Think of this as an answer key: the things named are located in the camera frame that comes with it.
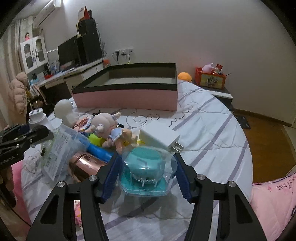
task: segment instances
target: white power adapter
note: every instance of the white power adapter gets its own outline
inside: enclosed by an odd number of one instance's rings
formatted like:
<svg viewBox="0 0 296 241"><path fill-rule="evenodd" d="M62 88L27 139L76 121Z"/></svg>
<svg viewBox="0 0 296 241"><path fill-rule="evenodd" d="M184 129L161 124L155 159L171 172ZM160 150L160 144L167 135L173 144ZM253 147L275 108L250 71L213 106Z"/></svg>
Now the white power adapter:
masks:
<svg viewBox="0 0 296 241"><path fill-rule="evenodd" d="M32 130L37 124L46 126L47 129L53 130L51 123L48 121L46 114L43 113L43 109L37 106L36 110L33 110L33 106L31 104L31 111L29 112L29 126L30 130Z"/></svg>
<svg viewBox="0 0 296 241"><path fill-rule="evenodd" d="M180 134L156 121L152 121L141 128L139 134L139 139L146 145L176 153L180 153L184 149L184 147L177 142L179 138Z"/></svg>

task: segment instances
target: glass cabinet door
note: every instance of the glass cabinet door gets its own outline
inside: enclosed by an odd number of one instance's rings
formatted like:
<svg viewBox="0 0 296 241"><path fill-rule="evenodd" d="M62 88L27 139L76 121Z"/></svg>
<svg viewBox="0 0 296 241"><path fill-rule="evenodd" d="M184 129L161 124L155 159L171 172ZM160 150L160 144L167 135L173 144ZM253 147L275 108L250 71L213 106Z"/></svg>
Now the glass cabinet door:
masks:
<svg viewBox="0 0 296 241"><path fill-rule="evenodd" d="M40 62L43 62L45 60L45 57L44 57L44 52L43 52L43 48L42 48L42 41L41 41L41 39L37 39L35 41L35 44L36 44L36 55L37 55L37 58L39 59Z"/></svg>
<svg viewBox="0 0 296 241"><path fill-rule="evenodd" d="M27 64L27 68L30 69L34 66L33 63L33 55L34 52L33 50L30 48L30 44L27 43L24 45L24 53L25 53L25 59L26 59L26 64Z"/></svg>

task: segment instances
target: bed sheet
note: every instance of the bed sheet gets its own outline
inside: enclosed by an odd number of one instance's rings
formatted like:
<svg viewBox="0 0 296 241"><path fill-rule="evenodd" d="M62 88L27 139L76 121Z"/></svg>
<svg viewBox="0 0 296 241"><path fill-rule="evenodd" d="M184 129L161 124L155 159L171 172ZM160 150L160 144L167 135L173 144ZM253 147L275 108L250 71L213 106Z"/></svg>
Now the bed sheet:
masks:
<svg viewBox="0 0 296 241"><path fill-rule="evenodd" d="M179 143L186 164L210 180L226 183L234 180L250 199L252 188L252 157L246 136L232 113L202 88L178 81L178 109L176 112L139 109L74 108L86 113L122 112L118 122L139 134L141 127L156 121L180 133ZM53 127L61 120L49 116ZM22 190L31 221L51 192L41 173L40 147L25 153L22 170ZM115 187L111 198L100 205L102 218L110 240L184 240L194 204L182 197L175 180L171 192L160 198L127 196ZM209 240L215 240L218 224L218 201L214 201ZM83 231L77 228L77 238Z"/></svg>

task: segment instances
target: red box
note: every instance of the red box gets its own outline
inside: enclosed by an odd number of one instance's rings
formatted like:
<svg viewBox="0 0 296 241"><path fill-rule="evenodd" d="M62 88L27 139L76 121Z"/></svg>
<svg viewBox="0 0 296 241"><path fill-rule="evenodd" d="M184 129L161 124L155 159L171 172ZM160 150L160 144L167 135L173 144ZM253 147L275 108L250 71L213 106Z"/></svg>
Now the red box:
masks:
<svg viewBox="0 0 296 241"><path fill-rule="evenodd" d="M224 74L215 74L212 70L211 74L203 73L202 68L195 69L195 83L198 86L223 89L226 76Z"/></svg>

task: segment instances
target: drawer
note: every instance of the drawer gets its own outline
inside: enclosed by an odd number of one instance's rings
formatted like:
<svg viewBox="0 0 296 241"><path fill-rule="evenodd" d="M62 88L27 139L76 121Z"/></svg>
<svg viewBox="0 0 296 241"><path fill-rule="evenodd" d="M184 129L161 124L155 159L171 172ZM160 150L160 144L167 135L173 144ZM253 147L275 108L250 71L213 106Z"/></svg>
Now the drawer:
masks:
<svg viewBox="0 0 296 241"><path fill-rule="evenodd" d="M96 67L92 67L91 69L88 69L87 71L85 71L82 74L82 76L83 76L83 79L86 80L86 79L88 79L89 77L93 76L96 73L97 73Z"/></svg>
<svg viewBox="0 0 296 241"><path fill-rule="evenodd" d="M46 89L49 89L49 88L51 88L53 86L56 86L56 85L59 85L59 84L62 84L62 83L64 83L64 79L63 78L60 78L60 79L57 79L57 80L55 80L55 81L53 81L53 82L45 85L45 88Z"/></svg>
<svg viewBox="0 0 296 241"><path fill-rule="evenodd" d="M97 72L100 72L100 71L103 70L103 69L104 69L104 65L103 65L103 63L98 64L98 65L96 66L96 70L97 70Z"/></svg>
<svg viewBox="0 0 296 241"><path fill-rule="evenodd" d="M72 94L72 89L75 88L80 83L82 83L83 81L84 81L84 79L83 79L82 74L65 79L65 82L66 82L71 94Z"/></svg>

